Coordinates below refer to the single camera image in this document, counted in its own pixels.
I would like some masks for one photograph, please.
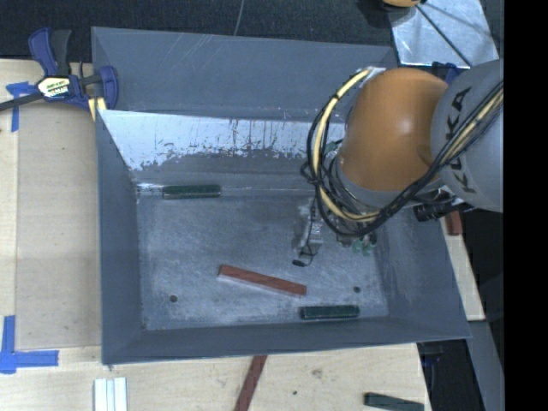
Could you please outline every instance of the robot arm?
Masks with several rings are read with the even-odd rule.
[[[335,104],[364,79],[341,145],[328,145]],[[314,122],[303,172],[326,224],[364,239],[403,207],[419,220],[458,205],[502,211],[502,132],[502,61],[471,68],[450,86],[416,68],[367,69]]]

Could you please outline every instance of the blue tape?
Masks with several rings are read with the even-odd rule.
[[[31,366],[58,366],[59,350],[34,352],[15,351],[15,315],[4,317],[0,373],[14,374],[18,368]]]
[[[38,92],[38,88],[33,84],[28,82],[16,82],[15,84],[8,84],[6,86],[9,94],[14,98],[19,98],[20,96],[25,96],[27,94],[33,94]],[[19,107],[15,106],[11,113],[11,132],[14,133],[19,129]]]

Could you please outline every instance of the blue clamp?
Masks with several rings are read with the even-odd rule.
[[[18,368],[32,366],[58,366],[59,350],[33,352],[15,351],[15,316],[4,317],[0,373],[14,374]]]
[[[103,66],[97,74],[86,78],[82,75],[78,78],[78,76],[70,74],[70,67],[66,61],[70,34],[69,30],[53,31],[50,27],[42,27],[29,37],[28,46],[33,60],[42,67],[44,77],[33,87],[30,87],[26,82],[8,86],[8,90],[14,95],[14,98],[0,103],[0,111],[8,108],[14,109],[12,131],[16,131],[19,127],[17,107],[39,99],[46,102],[71,104],[90,112],[90,96],[86,94],[85,89],[85,86],[90,84],[102,82],[102,96],[107,108],[114,109],[116,106],[118,79],[113,67]]]

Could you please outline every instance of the wooden board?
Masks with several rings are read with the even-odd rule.
[[[99,347],[66,348],[59,367],[0,375],[2,411],[92,409],[96,378],[124,377],[131,411],[234,409],[252,358],[102,366]],[[269,356],[250,410],[367,411],[363,394],[379,392],[432,410],[416,346],[404,344]]]
[[[3,89],[42,77],[33,61],[2,60],[0,66]],[[85,74],[90,71],[87,64]],[[0,313],[13,314],[16,306],[18,349],[98,345],[97,164],[90,115],[37,101],[20,108],[16,133],[10,132],[11,110],[0,117],[0,285],[6,286]]]

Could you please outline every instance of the black wire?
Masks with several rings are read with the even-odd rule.
[[[233,36],[236,36],[238,34],[238,30],[240,29],[240,22],[241,22],[241,15],[243,14],[243,4],[246,0],[240,1],[240,12],[238,13],[238,20],[236,21],[236,26],[234,28],[234,32],[232,33]]]
[[[442,32],[442,30],[438,27],[434,21],[426,14],[424,10],[420,8],[419,5],[416,6],[417,10],[426,18],[426,21],[428,21],[434,29],[441,35],[441,37],[444,39],[444,41],[450,46],[451,49],[455,51],[455,53],[471,68],[472,63],[468,61],[468,59],[462,54],[462,52],[456,47],[456,45],[453,44],[453,42],[445,35],[445,33]]]
[[[343,205],[344,207],[348,208],[350,211],[352,211],[353,205],[348,205],[348,202],[341,199],[340,194],[337,193],[337,188],[332,188],[331,185],[334,184],[333,179],[334,175],[331,174],[332,166],[334,161],[331,161],[330,168],[325,168],[325,148],[321,147],[320,151],[320,160],[319,160],[319,170],[316,175],[314,175],[313,170],[311,169],[311,161],[312,161],[312,138],[315,133],[316,127],[319,123],[319,118],[322,116],[324,110],[322,110],[317,117],[313,121],[313,125],[311,126],[310,132],[308,134],[307,138],[307,155],[308,160],[306,163],[304,163],[301,166],[301,173],[308,179],[310,183],[312,183],[315,187],[315,197],[316,201],[318,203],[318,209],[320,216],[324,219],[325,223],[328,225],[330,229],[332,229],[334,232],[336,232],[339,235],[354,235],[354,236],[363,236],[368,235],[372,233],[375,229],[377,229],[380,225],[385,223],[390,217],[394,216],[399,210],[403,208],[410,200],[412,200],[416,194],[424,187],[426,186],[431,179],[445,166],[453,162],[455,159],[457,159],[464,151],[466,151],[481,135],[483,135],[486,130],[495,122],[495,118],[497,117],[497,112],[500,110],[500,107],[495,109],[494,111],[491,111],[491,117],[488,118],[487,121],[483,121],[475,130],[474,134],[472,136],[469,136],[466,140],[465,145],[453,154],[450,158],[447,158],[443,163],[442,161],[446,157],[449,150],[452,149],[452,146],[455,144],[457,139],[460,139],[460,132],[473,120],[476,120],[476,116],[481,111],[482,108],[485,107],[485,105],[493,98],[493,96],[500,90],[503,86],[502,81],[499,82],[483,99],[482,101],[476,105],[476,107],[472,110],[470,114],[468,114],[467,118],[463,121],[462,125],[456,130],[454,135],[449,139],[442,150],[439,152],[439,154],[436,156],[435,160],[432,162],[430,168],[428,171],[418,180],[407,186],[403,191],[401,191],[388,205],[386,205],[383,209],[381,209],[378,212],[378,216],[367,225],[364,225],[363,223],[358,222],[352,222],[355,224],[358,229],[348,229],[348,224],[346,221],[343,221],[341,218],[337,217],[337,221],[339,223],[343,223],[345,228],[347,229],[342,230],[339,229],[332,221],[330,216],[333,215],[332,212],[329,210],[326,210],[321,198],[321,190],[324,190],[326,194],[330,197],[331,200],[334,201],[334,203],[337,203],[338,205]],[[327,138],[326,135],[323,136],[322,139],[323,143],[322,146],[325,146]],[[324,186],[325,177],[330,180],[330,186],[327,188]],[[350,192],[342,185],[340,184],[340,187],[342,187],[345,192]]]

